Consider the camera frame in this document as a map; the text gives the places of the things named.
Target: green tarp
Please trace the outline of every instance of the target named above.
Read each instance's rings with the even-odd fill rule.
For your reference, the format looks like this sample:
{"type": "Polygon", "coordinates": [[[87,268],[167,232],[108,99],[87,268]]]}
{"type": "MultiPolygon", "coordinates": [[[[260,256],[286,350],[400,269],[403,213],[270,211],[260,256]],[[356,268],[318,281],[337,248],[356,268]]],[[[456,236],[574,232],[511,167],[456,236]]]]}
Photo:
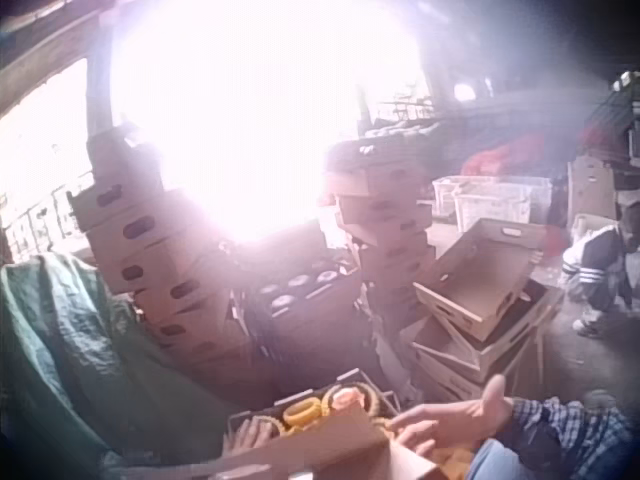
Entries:
{"type": "Polygon", "coordinates": [[[60,462],[95,477],[105,458],[167,465],[219,455],[233,406],[178,372],[96,269],[40,255],[5,266],[0,288],[9,414],[60,462]]]}

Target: floor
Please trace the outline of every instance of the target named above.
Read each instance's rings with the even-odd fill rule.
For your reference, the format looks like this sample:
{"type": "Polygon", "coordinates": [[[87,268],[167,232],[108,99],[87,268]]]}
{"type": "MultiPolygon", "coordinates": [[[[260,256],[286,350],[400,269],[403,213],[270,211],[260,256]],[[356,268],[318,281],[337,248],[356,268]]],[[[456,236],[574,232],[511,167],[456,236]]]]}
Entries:
{"type": "MultiPolygon", "coordinates": [[[[435,224],[428,233],[438,255],[458,238],[453,225],[435,224]]],[[[637,285],[640,293],[640,253],[628,258],[628,271],[632,285],[637,285]]],[[[532,277],[540,283],[555,285],[559,273],[560,258],[556,258],[537,267],[532,277]]],[[[640,312],[640,300],[634,301],[634,307],[640,312]]],[[[521,380],[516,393],[537,398],[557,396],[568,402],[581,400],[590,390],[605,389],[616,397],[625,413],[640,418],[640,318],[621,321],[606,338],[593,340],[573,333],[571,323],[579,315],[578,306],[565,302],[544,338],[544,385],[540,388],[521,380]]],[[[521,379],[536,378],[533,352],[529,357],[522,364],[521,379]]]]}

